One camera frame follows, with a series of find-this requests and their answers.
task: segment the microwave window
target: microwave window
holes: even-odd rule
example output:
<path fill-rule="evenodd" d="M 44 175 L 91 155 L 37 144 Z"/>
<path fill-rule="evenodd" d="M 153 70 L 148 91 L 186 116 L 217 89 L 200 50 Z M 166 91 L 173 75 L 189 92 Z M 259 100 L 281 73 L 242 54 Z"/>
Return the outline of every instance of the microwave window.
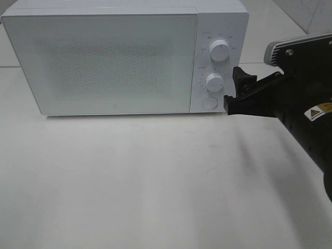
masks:
<path fill-rule="evenodd" d="M 10 17 L 6 26 L 43 114 L 179 113 L 190 108 L 196 18 Z"/>

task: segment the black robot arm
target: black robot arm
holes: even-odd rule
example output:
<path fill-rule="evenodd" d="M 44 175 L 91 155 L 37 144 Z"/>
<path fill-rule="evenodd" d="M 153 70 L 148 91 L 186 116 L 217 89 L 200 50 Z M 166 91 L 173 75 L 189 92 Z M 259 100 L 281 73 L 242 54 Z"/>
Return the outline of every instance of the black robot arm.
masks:
<path fill-rule="evenodd" d="M 273 42 L 264 61 L 284 74 L 257 81 L 235 67 L 226 112 L 278 118 L 324 172 L 332 201 L 332 33 Z"/>

